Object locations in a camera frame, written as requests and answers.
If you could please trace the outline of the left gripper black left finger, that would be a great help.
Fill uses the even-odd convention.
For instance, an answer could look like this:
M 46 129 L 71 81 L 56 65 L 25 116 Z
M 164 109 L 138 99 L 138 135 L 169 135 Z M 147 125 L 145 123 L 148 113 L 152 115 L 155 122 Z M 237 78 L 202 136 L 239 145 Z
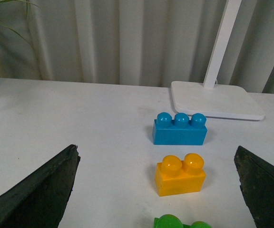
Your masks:
M 58 227 L 79 162 L 72 144 L 0 195 L 0 228 Z

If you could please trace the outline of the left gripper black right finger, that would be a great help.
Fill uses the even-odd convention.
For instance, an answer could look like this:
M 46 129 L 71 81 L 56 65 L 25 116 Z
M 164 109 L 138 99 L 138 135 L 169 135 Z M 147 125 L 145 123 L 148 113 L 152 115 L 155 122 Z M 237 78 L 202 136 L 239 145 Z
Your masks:
M 274 166 L 239 146 L 234 157 L 240 189 L 258 228 L 274 228 Z

